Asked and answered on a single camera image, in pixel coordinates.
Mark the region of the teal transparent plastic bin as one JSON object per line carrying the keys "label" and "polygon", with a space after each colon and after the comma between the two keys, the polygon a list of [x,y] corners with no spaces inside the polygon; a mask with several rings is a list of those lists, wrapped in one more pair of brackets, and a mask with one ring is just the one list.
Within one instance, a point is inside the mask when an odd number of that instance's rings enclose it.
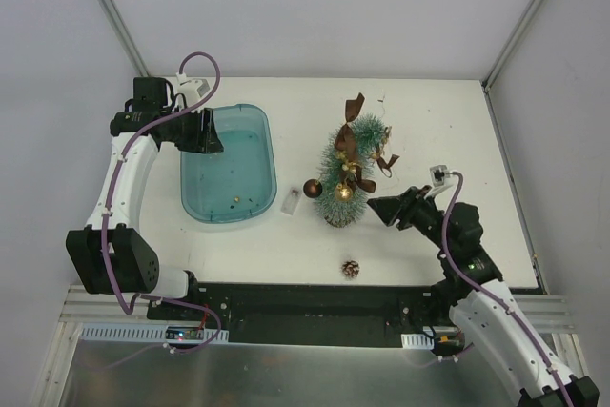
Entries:
{"label": "teal transparent plastic bin", "polygon": [[237,104],[215,109],[214,122],[224,152],[181,154],[182,206],[206,224],[257,217],[271,207],[277,193],[268,117],[255,105]]}

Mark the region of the gold ball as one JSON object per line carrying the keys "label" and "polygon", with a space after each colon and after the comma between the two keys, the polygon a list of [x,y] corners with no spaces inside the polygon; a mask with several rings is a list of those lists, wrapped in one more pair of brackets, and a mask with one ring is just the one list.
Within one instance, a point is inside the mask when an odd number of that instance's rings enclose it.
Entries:
{"label": "gold ball", "polygon": [[335,187],[335,200],[337,202],[349,202],[354,195],[352,188],[345,183],[338,183]]}

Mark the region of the small frosted green christmas tree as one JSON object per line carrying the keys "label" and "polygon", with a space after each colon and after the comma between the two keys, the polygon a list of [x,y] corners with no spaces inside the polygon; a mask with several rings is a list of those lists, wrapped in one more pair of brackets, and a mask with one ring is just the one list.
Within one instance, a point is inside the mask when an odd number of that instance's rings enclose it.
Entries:
{"label": "small frosted green christmas tree", "polygon": [[349,126],[356,141],[356,159],[349,159],[346,152],[335,146],[341,131],[336,129],[321,154],[322,193],[314,199],[317,214],[339,229],[356,223],[364,215],[370,192],[356,183],[356,170],[360,170],[362,180],[373,180],[378,150],[387,137],[387,126],[372,113],[360,115]]}

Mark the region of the frosted pine cone ornament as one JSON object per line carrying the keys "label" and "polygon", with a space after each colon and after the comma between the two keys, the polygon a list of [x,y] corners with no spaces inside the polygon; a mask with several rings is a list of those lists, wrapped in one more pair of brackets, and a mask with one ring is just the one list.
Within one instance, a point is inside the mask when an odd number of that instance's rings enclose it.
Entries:
{"label": "frosted pine cone ornament", "polygon": [[349,260],[344,262],[340,267],[341,273],[347,279],[355,279],[358,277],[360,272],[359,263],[355,260]]}

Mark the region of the gold berry sprig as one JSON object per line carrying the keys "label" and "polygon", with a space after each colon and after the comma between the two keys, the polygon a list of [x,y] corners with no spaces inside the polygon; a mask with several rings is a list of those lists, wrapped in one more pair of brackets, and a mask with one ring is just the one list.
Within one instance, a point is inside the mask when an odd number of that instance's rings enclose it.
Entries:
{"label": "gold berry sprig", "polygon": [[390,126],[385,126],[383,135],[369,151],[361,152],[358,149],[356,134],[349,122],[343,124],[335,137],[334,148],[335,157],[344,164],[343,169],[355,173],[356,165],[361,165],[361,159],[366,159],[377,167],[387,177],[393,174],[393,167],[400,159],[398,154],[392,153],[388,158],[385,157],[385,147],[388,145],[392,133]]}

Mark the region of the brown ribbon bow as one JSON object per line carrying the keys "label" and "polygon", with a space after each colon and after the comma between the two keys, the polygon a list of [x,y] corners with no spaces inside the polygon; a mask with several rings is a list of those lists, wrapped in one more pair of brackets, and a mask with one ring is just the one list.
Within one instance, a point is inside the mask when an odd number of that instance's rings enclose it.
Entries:
{"label": "brown ribbon bow", "polygon": [[[358,120],[362,107],[365,103],[365,96],[360,92],[355,98],[347,99],[344,109],[344,123],[349,122],[354,130],[354,123]],[[356,172],[351,173],[343,169],[344,164],[340,161],[339,182],[349,185],[355,192],[356,189],[361,189],[365,193],[374,193],[376,191],[376,182],[366,178],[363,174],[365,159],[361,159],[361,165],[356,165]]]}

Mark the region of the brown matte ball ornament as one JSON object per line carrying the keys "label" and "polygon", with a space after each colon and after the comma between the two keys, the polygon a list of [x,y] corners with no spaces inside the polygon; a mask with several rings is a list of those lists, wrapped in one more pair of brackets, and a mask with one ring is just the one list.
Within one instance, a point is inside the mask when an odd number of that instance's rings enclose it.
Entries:
{"label": "brown matte ball ornament", "polygon": [[302,187],[304,195],[311,199],[319,198],[323,192],[322,183],[318,179],[308,179]]}

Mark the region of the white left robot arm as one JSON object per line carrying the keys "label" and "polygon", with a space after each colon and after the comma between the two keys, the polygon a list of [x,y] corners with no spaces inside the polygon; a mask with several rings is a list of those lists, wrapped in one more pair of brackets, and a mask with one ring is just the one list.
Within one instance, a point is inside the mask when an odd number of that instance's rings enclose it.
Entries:
{"label": "white left robot arm", "polygon": [[102,190],[84,228],[69,231],[66,248],[85,290],[92,295],[134,293],[168,297],[179,319],[195,318],[201,297],[194,275],[160,263],[139,232],[140,212],[153,162],[163,144],[183,153],[220,153],[224,147],[214,112],[199,109],[210,86],[180,73],[136,77],[133,96],[110,123],[111,158]]}

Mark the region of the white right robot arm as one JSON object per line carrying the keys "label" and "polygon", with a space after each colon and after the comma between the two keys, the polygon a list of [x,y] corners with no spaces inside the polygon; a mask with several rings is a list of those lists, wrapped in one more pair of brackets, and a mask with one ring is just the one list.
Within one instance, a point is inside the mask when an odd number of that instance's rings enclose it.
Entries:
{"label": "white right robot arm", "polygon": [[429,301],[431,319],[456,325],[517,406],[596,406],[600,390],[577,376],[542,339],[484,250],[478,208],[452,199],[441,210],[428,187],[372,198],[388,227],[413,228],[438,247],[444,278]]}

